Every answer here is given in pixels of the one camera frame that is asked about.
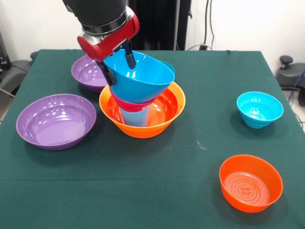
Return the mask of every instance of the pink bowl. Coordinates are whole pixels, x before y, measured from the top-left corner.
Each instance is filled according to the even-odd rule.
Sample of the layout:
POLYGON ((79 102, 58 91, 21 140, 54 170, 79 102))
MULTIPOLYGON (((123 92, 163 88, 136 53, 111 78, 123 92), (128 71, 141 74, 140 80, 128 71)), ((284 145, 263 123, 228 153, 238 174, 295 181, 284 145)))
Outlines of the pink bowl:
POLYGON ((113 96, 116 104, 121 108, 123 109, 124 111, 128 111, 128 112, 139 112, 139 111, 142 111, 144 110, 147 106, 149 106, 150 104, 152 104, 154 102, 155 99, 149 101, 149 102, 146 102, 146 103, 143 103, 143 104, 134 104, 134 103, 129 103, 127 101, 124 101, 118 97, 116 97, 111 89, 110 89, 110 92, 111 92, 111 95, 113 96))

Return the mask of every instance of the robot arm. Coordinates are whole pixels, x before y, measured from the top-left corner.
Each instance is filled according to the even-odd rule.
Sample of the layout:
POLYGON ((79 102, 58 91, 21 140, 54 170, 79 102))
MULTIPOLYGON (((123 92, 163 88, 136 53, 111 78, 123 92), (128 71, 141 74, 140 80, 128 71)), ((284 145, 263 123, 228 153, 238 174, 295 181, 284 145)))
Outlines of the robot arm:
POLYGON ((82 50, 100 66, 109 85, 115 79, 104 60, 121 48, 130 68, 135 68, 131 38, 139 31, 135 13, 125 0, 63 0, 67 10, 80 21, 83 33, 77 40, 82 50))

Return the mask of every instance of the blue bowl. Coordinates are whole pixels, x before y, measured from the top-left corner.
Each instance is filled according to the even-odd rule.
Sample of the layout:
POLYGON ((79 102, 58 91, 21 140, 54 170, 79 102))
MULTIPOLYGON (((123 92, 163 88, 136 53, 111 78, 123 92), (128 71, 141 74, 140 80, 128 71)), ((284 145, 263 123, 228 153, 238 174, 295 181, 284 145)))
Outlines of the blue bowl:
POLYGON ((252 128, 263 128, 279 119, 283 106, 273 96, 262 92, 247 92, 237 99, 237 107, 244 122, 252 128))
POLYGON ((146 103, 165 91, 175 75, 166 64, 153 57, 135 51, 133 55, 136 61, 134 69, 129 68, 123 49, 105 59, 117 82, 111 86, 111 91, 124 101, 146 103))

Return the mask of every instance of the floor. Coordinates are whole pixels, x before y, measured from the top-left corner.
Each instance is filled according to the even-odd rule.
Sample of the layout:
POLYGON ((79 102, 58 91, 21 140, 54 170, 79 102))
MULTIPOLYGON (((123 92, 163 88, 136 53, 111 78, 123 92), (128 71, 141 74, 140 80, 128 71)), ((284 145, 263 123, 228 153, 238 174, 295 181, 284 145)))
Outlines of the floor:
MULTIPOLYGON (((288 99, 291 91, 283 91, 283 92, 284 92, 286 98, 288 99)), ((298 92, 295 92, 295 99, 294 99, 294 103, 292 104, 291 108, 300 117, 301 122, 304 122, 303 130, 305 131, 305 107, 300 107, 300 105, 297 101, 297 97, 298 97, 298 92)), ((13 98, 11 98, 9 96, 5 96, 4 98, 3 97, 1 97, 1 98, 3 99, 3 101, 1 101, 1 103, 0 103, 0 124, 1 124, 2 120, 4 119, 7 111, 9 110, 11 103, 13 102, 13 98)))

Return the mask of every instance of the bowl rim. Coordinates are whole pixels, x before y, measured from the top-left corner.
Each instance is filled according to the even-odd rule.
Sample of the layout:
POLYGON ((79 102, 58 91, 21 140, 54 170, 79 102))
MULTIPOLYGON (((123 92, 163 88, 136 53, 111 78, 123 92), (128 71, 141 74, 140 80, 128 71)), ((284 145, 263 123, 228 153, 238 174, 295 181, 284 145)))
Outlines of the bowl rim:
POLYGON ((271 165, 269 162, 265 161, 264 159, 262 159, 262 158, 260 158, 260 157, 257 157, 257 156, 249 155, 249 154, 238 154, 238 155, 234 155, 234 156, 231 156, 231 157, 227 158, 227 159, 221 164, 221 166, 220 166, 220 169, 219 169, 219 180, 220 180, 220 184, 221 184, 222 188, 225 189, 225 191, 227 192, 227 194, 229 194, 234 200, 238 201, 239 203, 242 203, 242 204, 247 205, 247 206, 249 206, 249 207, 268 207, 268 206, 274 204, 276 201, 279 200, 279 198, 281 197, 281 195, 282 195, 282 193, 283 193, 283 189, 284 189, 282 177, 281 177, 280 173, 276 170, 276 168, 275 168, 273 165, 271 165), (222 170, 224 164, 225 164, 228 160, 231 160, 231 159, 234 158, 234 157, 240 157, 240 156, 252 157, 252 158, 258 159, 258 160, 260 160, 260 161, 263 161, 264 163, 266 163, 266 164, 268 164, 269 166, 271 166, 271 168, 276 172, 276 174, 278 175, 278 177, 280 178, 280 181, 281 181, 281 183, 280 183, 281 192, 280 192, 280 194, 278 195, 278 197, 277 197, 274 201, 269 202, 269 203, 267 203, 267 204, 263 204, 263 205, 252 205, 252 204, 247 204, 247 203, 245 203, 245 202, 240 201, 239 199, 237 199, 237 198, 235 198, 233 195, 231 195, 230 192, 228 192, 228 190, 225 188, 224 183, 223 183, 223 181, 222 181, 222 179, 221 179, 221 170, 222 170))
POLYGON ((279 118, 283 115, 283 113, 284 113, 284 107, 283 107, 282 103, 281 103, 277 98, 275 98, 274 96, 272 96, 272 95, 270 95, 270 94, 268 94, 268 93, 258 92, 258 91, 245 92, 245 93, 241 94, 241 95, 237 98, 237 100, 236 100, 236 105, 237 105, 238 110, 239 110, 241 113, 243 113, 244 115, 246 115, 247 117, 252 118, 252 119, 254 119, 254 120, 257 120, 257 121, 260 121, 260 122, 264 122, 264 123, 265 123, 265 122, 272 122, 272 121, 275 121, 275 120, 279 119, 279 118), (240 107, 239 104, 238 104, 238 101, 239 101, 239 99, 240 99, 242 96, 244 96, 244 95, 246 95, 246 94, 252 94, 252 93, 266 94, 266 95, 270 96, 271 98, 273 98, 275 101, 277 101, 277 102, 281 105, 281 108, 282 108, 281 114, 280 114, 277 118, 267 119, 267 120, 261 120, 261 119, 256 119, 256 118, 250 117, 248 114, 246 114, 246 113, 241 109, 241 107, 240 107))
POLYGON ((75 65, 78 61, 84 59, 85 57, 90 58, 88 55, 84 55, 84 56, 78 58, 78 59, 74 62, 74 64, 72 65, 72 67, 71 67, 71 75, 72 75, 72 77, 73 77, 77 82, 79 82, 80 84, 82 84, 82 85, 84 85, 84 86, 91 87, 91 88, 96 88, 96 90, 99 90, 99 89, 102 90, 102 88, 104 88, 106 85, 108 85, 108 84, 107 84, 107 81, 106 81, 105 85, 101 85, 101 86, 92 85, 92 84, 89 84, 89 83, 86 83, 86 82, 81 81, 79 78, 77 78, 77 77, 73 74, 73 67, 74 67, 74 65, 75 65))
POLYGON ((95 107, 93 106, 93 104, 92 104, 88 99, 85 99, 84 97, 82 97, 82 96, 80 96, 80 95, 69 94, 69 93, 52 94, 52 95, 48 95, 48 96, 46 96, 46 97, 42 97, 42 98, 40 98, 40 99, 38 99, 38 100, 35 100, 34 102, 32 102, 32 103, 30 103, 29 105, 27 105, 27 106, 21 111, 21 113, 18 115, 18 118, 17 118, 17 121, 16 121, 16 130, 17 130, 18 135, 19 135, 24 141, 26 141, 26 142, 28 142, 28 143, 30 143, 30 144, 32 144, 32 145, 35 145, 35 146, 42 146, 42 147, 57 147, 57 146, 63 146, 63 145, 65 145, 65 144, 69 144, 69 143, 75 142, 75 141, 81 139, 82 137, 86 136, 86 135, 91 131, 91 129, 93 128, 95 122, 96 122, 96 110, 95 110, 95 107), (40 144, 40 143, 32 142, 32 141, 30 141, 30 140, 24 138, 24 137, 20 134, 19 129, 18 129, 18 123, 20 122, 20 117, 21 117, 21 115, 22 115, 30 106, 32 106, 34 103, 36 103, 36 102, 38 102, 38 101, 40 101, 40 100, 43 100, 43 99, 45 99, 45 98, 49 98, 49 97, 53 97, 53 96, 65 96, 65 95, 72 96, 72 97, 80 97, 80 98, 82 98, 82 99, 85 100, 85 101, 91 106, 91 108, 95 111, 95 112, 94 112, 94 118, 93 118, 92 125, 90 126, 90 128, 89 128, 81 137, 79 137, 79 138, 77 138, 77 139, 75 139, 75 140, 73 140, 73 141, 69 141, 69 142, 67 142, 67 143, 57 144, 57 145, 51 145, 51 146, 46 146, 46 145, 42 145, 42 144, 40 144))
POLYGON ((124 76, 124 75, 122 75, 122 74, 119 74, 119 75, 122 75, 124 78, 126 78, 128 81, 130 81, 130 82, 134 82, 134 81, 136 81, 136 82, 138 82, 138 83, 142 83, 142 84, 144 84, 144 85, 149 85, 149 86, 165 86, 165 85, 170 85, 172 82, 174 82, 174 80, 175 80, 175 73, 176 73, 176 70, 175 70, 175 73, 172 71, 172 69, 170 69, 170 67, 168 67, 165 63, 163 63, 162 61, 159 61, 158 59, 156 59, 156 58, 154 58, 154 57, 152 57, 152 56, 150 56, 150 55, 147 55, 147 54, 145 54, 145 53, 142 53, 142 52, 137 52, 137 51, 132 51, 132 52, 135 52, 135 53, 139 53, 139 54, 141 54, 141 55, 145 55, 145 56, 148 56, 149 58, 152 58, 152 59, 154 59, 154 60, 156 60, 156 61, 158 61, 158 62, 160 62, 161 64, 163 64, 163 65, 165 65, 165 67, 166 68, 168 68, 169 70, 170 70, 170 72, 173 74, 173 78, 172 78, 172 80, 170 81, 170 82, 168 82, 168 83, 147 83, 147 82, 143 82, 143 81, 140 81, 140 80, 138 80, 138 79, 131 79, 130 77, 126 77, 126 76, 124 76))
MULTIPOLYGON (((166 122, 164 122, 164 123, 161 123, 161 124, 158 124, 158 125, 153 125, 153 126, 142 126, 142 127, 141 127, 141 126, 132 126, 132 125, 126 125, 126 124, 123 124, 123 123, 119 123, 118 121, 116 121, 116 120, 110 118, 109 115, 107 115, 106 112, 103 110, 102 105, 101 105, 101 103, 100 103, 101 97, 102 97, 102 92, 103 92, 103 91, 101 92, 100 97, 99 97, 100 109, 102 110, 102 112, 104 113, 104 115, 105 115, 107 118, 109 118, 112 122, 114 122, 115 124, 117 124, 117 125, 119 125, 119 126, 124 126, 124 127, 127 127, 127 128, 133 128, 133 129, 152 129, 152 128, 156 128, 156 127, 162 127, 162 126, 164 126, 164 125, 166 125, 166 124, 170 124, 173 120, 175 120, 175 119, 182 113, 182 111, 184 110, 185 103, 186 103, 185 94, 184 94, 184 91, 182 90, 182 88, 181 88, 176 82, 172 82, 172 83, 173 83, 175 86, 177 86, 177 87, 181 90, 181 92, 182 92, 182 94, 183 94, 183 101, 184 101, 184 103, 183 103, 183 105, 182 105, 181 110, 178 111, 177 114, 176 114, 173 118, 171 118, 170 120, 168 120, 168 121, 166 121, 166 122)), ((109 87, 109 85, 107 85, 106 87, 104 87, 103 90, 107 90, 108 87, 109 87)))

